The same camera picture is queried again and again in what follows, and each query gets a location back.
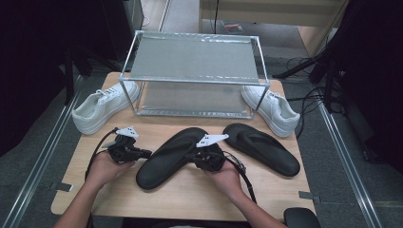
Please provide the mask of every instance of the black cable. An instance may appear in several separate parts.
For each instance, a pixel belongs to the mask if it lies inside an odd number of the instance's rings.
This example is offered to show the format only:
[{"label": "black cable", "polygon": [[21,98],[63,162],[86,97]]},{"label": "black cable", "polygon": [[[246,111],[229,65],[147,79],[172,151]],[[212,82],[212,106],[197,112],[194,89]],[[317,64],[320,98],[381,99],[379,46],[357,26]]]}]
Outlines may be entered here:
[{"label": "black cable", "polygon": [[[311,110],[306,111],[306,109],[308,109],[308,107],[313,105],[313,104],[317,104],[317,105],[314,108],[312,108]],[[318,106],[320,106],[320,104],[323,104],[322,100],[311,102],[310,104],[305,106],[305,108],[303,109],[303,113],[301,113],[301,114],[306,115],[306,114],[308,114],[310,112],[313,112],[315,109],[317,109]]]},{"label": "black cable", "polygon": [[323,88],[323,87],[316,87],[316,88],[312,89],[311,91],[309,91],[309,92],[305,95],[304,99],[302,100],[302,109],[301,109],[301,114],[300,114],[301,127],[300,127],[299,132],[297,133],[297,139],[298,139],[299,136],[302,134],[302,131],[303,131],[303,128],[304,128],[304,125],[305,125],[305,117],[304,117],[304,115],[306,114],[306,113],[304,113],[304,112],[305,112],[305,101],[308,99],[308,97],[310,97],[310,94],[311,94],[312,92],[314,92],[315,90],[318,90],[318,89],[322,89],[322,88]]},{"label": "black cable", "polygon": [[229,152],[226,152],[226,151],[223,151],[223,152],[226,153],[226,154],[228,154],[229,157],[228,157],[228,156],[226,156],[226,157],[227,157],[227,158],[231,158],[231,159],[240,167],[240,169],[241,169],[244,173],[246,173],[246,167],[245,167],[245,165],[243,165],[242,161],[240,161],[239,159],[237,159],[237,157],[235,157],[233,154],[231,154],[231,153],[229,153]]},{"label": "black cable", "polygon": [[228,158],[226,158],[226,157],[225,157],[225,159],[226,159],[227,161],[229,161],[230,163],[232,163],[232,164],[234,165],[234,167],[238,170],[238,172],[240,173],[240,175],[243,177],[243,180],[245,181],[246,186],[248,187],[249,195],[251,196],[252,201],[253,201],[255,204],[258,204],[257,201],[256,201],[255,193],[254,193],[254,191],[253,191],[252,183],[251,183],[251,182],[249,181],[249,179],[246,177],[245,172],[243,172],[243,170],[240,169],[240,167],[237,166],[237,165],[236,165],[233,161],[231,161],[230,159],[228,159]]},{"label": "black cable", "polygon": [[[95,147],[95,150],[94,150],[94,152],[92,153],[91,159],[89,160],[88,167],[86,168],[86,174],[85,174],[85,177],[84,177],[84,181],[86,181],[86,177],[87,177],[88,174],[89,174],[89,169],[91,168],[91,165],[94,163],[95,157],[99,154],[99,153],[98,153],[98,149],[100,148],[100,146],[102,145],[102,143],[104,142],[104,140],[105,140],[109,135],[111,135],[112,133],[116,133],[117,130],[119,130],[119,129],[115,127],[115,129],[109,131],[109,132],[100,140],[100,142],[98,143],[97,147]],[[92,214],[89,213],[88,221],[86,222],[86,228],[93,228],[93,227],[94,227],[94,219],[93,219],[93,217],[92,217]]]},{"label": "black cable", "polygon": [[304,99],[318,99],[318,98],[323,98],[323,95],[311,95],[308,97],[303,97],[303,98],[287,98],[287,102],[296,102]]},{"label": "black cable", "polygon": [[98,143],[97,147],[95,148],[94,152],[92,153],[91,159],[89,160],[88,167],[86,168],[85,180],[86,180],[86,177],[88,176],[89,169],[91,168],[91,165],[92,165],[92,163],[94,162],[94,159],[95,159],[95,157],[96,157],[97,154],[98,154],[97,151],[98,151],[98,149],[100,148],[101,144],[104,142],[104,140],[105,140],[109,135],[111,135],[112,133],[116,133],[117,130],[119,130],[119,129],[118,129],[118,128],[115,128],[115,129],[109,131],[109,132],[101,139],[101,141]]},{"label": "black cable", "polygon": [[[332,81],[332,87],[331,87],[331,88],[326,88],[326,89],[331,89],[331,92],[330,92],[329,95],[328,95],[328,96],[330,96],[329,101],[328,101],[328,105],[326,105],[328,111],[329,111],[330,113],[344,113],[343,106],[342,106],[341,101],[340,101],[340,98],[341,98],[341,96],[342,96],[342,90],[343,90],[343,89],[341,88],[341,86],[335,81],[335,79],[333,79],[333,81]],[[338,96],[334,97],[334,96],[332,95],[332,94],[333,94],[333,91],[337,92],[337,93],[338,93]],[[338,110],[338,111],[334,110],[334,107],[332,106],[332,104],[334,104],[334,103],[339,104],[339,105],[341,106],[340,110]]]},{"label": "black cable", "polygon": [[[294,58],[289,59],[289,60],[287,61],[287,63],[285,64],[285,67],[287,68],[287,71],[290,70],[289,65],[291,64],[291,62],[294,61],[294,60],[296,60],[296,59],[299,59],[299,63],[298,63],[298,64],[301,65],[303,60],[308,61],[308,60],[311,59],[311,58],[294,57]],[[297,76],[297,77],[309,76],[310,73],[307,72],[307,71],[305,71],[305,68],[304,68],[302,71],[303,71],[304,73],[306,73],[307,75],[297,75],[296,73],[295,73],[294,75]]]},{"label": "black cable", "polygon": [[301,58],[301,57],[292,58],[286,64],[287,71],[282,72],[280,74],[272,75],[272,77],[276,78],[276,79],[286,79],[286,78],[290,77],[291,75],[296,75],[297,76],[297,73],[302,71],[302,70],[305,73],[308,73],[308,72],[305,71],[305,68],[310,67],[312,65],[325,65],[326,66],[325,63],[320,63],[318,60],[321,60],[322,58],[325,57],[325,54],[326,54],[325,52],[328,51],[328,47],[329,47],[328,46],[328,41],[329,41],[329,34],[326,37],[325,47],[323,47],[316,56],[313,56],[313,57],[310,57],[310,58],[303,58],[303,59],[306,60],[305,62],[303,62],[303,63],[299,62],[298,66],[294,66],[293,68],[290,69],[290,68],[288,68],[288,64],[292,60],[297,59],[297,58]]},{"label": "black cable", "polygon": [[217,14],[219,13],[219,3],[220,3],[220,0],[217,0],[216,16],[214,18],[214,34],[217,34]]},{"label": "black cable", "polygon": [[209,18],[209,20],[208,20],[208,22],[209,22],[209,24],[210,24],[210,28],[211,28],[211,31],[213,32],[214,31],[214,27],[213,27],[213,23],[211,23],[211,6],[210,6],[210,0],[207,0],[207,2],[208,2],[208,18]]}]

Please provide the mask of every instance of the wooden table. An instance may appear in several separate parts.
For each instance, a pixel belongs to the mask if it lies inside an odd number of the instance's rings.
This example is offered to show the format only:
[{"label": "wooden table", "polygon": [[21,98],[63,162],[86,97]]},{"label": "wooden table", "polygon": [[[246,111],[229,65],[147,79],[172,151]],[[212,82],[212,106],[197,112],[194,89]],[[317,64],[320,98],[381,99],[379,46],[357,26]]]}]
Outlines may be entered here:
[{"label": "wooden table", "polygon": [[[118,76],[119,73],[108,74],[103,89],[117,84]],[[279,81],[273,80],[271,84],[272,91],[284,94]],[[65,212],[84,183],[84,174],[93,150],[101,138],[114,127],[134,126],[140,135],[135,146],[156,151],[170,137],[187,127],[196,126],[209,134],[222,134],[222,130],[231,123],[249,124],[274,136],[259,114],[254,120],[152,117],[135,116],[128,107],[113,115],[95,134],[81,137],[62,180],[64,183],[73,184],[74,187],[70,192],[59,191],[56,194],[51,211],[57,215]],[[106,139],[106,143],[113,141],[114,137],[110,136]],[[291,179],[284,178],[270,168],[244,156],[225,142],[219,142],[219,145],[222,150],[233,153],[245,164],[246,175],[253,184],[259,206],[276,219],[282,219],[283,211],[289,207],[306,207],[315,212],[311,200],[300,199],[298,196],[298,191],[310,190],[295,134],[278,140],[301,164],[300,172]],[[196,168],[194,163],[189,163],[163,185],[151,191],[144,191],[135,181],[137,171],[143,163],[144,160],[139,160],[100,191],[93,206],[93,215],[154,219],[245,220],[241,212],[216,189],[213,182]],[[241,183],[244,192],[248,194],[246,184],[243,180]]]}]

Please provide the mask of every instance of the wrist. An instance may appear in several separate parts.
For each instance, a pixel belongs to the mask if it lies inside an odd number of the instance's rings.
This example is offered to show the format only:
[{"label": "wrist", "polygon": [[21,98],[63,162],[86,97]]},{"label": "wrist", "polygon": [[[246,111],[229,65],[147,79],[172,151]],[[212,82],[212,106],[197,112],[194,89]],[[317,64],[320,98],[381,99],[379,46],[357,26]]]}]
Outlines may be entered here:
[{"label": "wrist", "polygon": [[227,194],[227,197],[232,201],[232,202],[237,202],[238,200],[244,200],[245,198],[248,198],[246,194],[240,189],[239,191],[232,191]]},{"label": "wrist", "polygon": [[91,192],[99,192],[104,187],[104,185],[97,181],[86,180],[86,182],[84,182],[83,187],[85,187],[85,189],[88,189]]}]

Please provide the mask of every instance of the glass shelf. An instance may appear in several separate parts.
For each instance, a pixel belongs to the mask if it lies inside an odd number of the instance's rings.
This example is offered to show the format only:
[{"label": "glass shelf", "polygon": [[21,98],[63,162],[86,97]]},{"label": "glass shelf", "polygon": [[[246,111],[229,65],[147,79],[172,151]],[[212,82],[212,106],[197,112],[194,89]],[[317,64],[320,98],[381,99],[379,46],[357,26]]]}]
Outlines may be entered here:
[{"label": "glass shelf", "polygon": [[270,85],[259,37],[141,30],[121,73],[123,87],[124,80],[141,82],[132,106],[137,115],[242,119],[253,118],[254,111],[243,101],[241,86]]}]

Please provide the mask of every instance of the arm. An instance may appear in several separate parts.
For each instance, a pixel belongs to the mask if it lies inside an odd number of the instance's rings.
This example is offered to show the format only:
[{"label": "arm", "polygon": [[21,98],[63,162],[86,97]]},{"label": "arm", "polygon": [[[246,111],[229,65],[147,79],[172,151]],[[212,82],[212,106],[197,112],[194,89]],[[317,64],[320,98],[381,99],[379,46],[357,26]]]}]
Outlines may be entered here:
[{"label": "arm", "polygon": [[99,153],[91,165],[88,177],[77,196],[54,227],[86,227],[89,214],[98,192],[120,172],[135,162],[116,163],[106,152]]},{"label": "arm", "polygon": [[246,196],[240,187],[240,174],[230,162],[226,161],[218,172],[204,172],[213,180],[222,193],[240,209],[252,227],[286,227]]}]

